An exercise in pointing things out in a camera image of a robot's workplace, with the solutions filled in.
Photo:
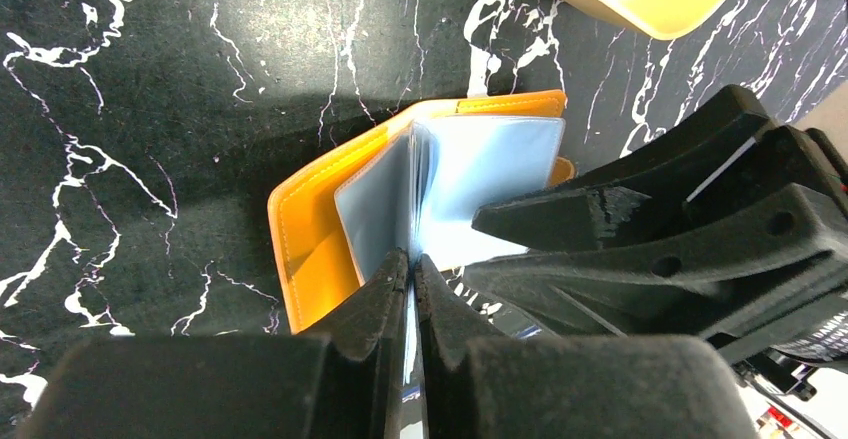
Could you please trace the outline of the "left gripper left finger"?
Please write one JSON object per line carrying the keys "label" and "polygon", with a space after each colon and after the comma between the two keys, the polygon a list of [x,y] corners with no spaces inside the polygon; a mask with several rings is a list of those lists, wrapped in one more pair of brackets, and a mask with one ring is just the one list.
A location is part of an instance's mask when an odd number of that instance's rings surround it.
{"label": "left gripper left finger", "polygon": [[387,438],[399,429],[408,256],[300,334],[91,341],[20,438]]}

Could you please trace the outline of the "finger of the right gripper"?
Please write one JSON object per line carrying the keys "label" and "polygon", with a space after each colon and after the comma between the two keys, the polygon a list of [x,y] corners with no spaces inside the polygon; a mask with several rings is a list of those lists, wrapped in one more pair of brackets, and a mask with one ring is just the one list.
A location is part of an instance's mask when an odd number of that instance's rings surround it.
{"label": "finger of the right gripper", "polygon": [[646,242],[740,147],[771,126],[752,91],[725,86],[635,152],[556,186],[482,206],[472,227],[537,251]]}
{"label": "finger of the right gripper", "polygon": [[648,241],[466,268],[471,287],[558,335],[682,334],[730,363],[847,359],[847,164],[818,129],[740,147]]}

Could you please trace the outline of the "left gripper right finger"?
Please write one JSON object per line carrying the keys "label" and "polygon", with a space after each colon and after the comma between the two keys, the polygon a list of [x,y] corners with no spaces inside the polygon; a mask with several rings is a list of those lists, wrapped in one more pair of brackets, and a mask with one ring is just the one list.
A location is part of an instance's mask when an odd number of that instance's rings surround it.
{"label": "left gripper right finger", "polygon": [[430,438],[751,438],[728,365],[689,336],[517,339],[433,261],[414,270]]}

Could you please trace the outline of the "orange leather card holder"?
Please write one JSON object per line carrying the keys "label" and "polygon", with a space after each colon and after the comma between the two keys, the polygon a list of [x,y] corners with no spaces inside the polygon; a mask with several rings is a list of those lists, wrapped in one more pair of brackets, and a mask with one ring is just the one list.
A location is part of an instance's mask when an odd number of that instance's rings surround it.
{"label": "orange leather card holder", "polygon": [[276,186],[267,211],[290,330],[342,304],[392,249],[439,270],[522,252],[472,219],[573,176],[559,154],[566,104],[559,89],[422,101]]}

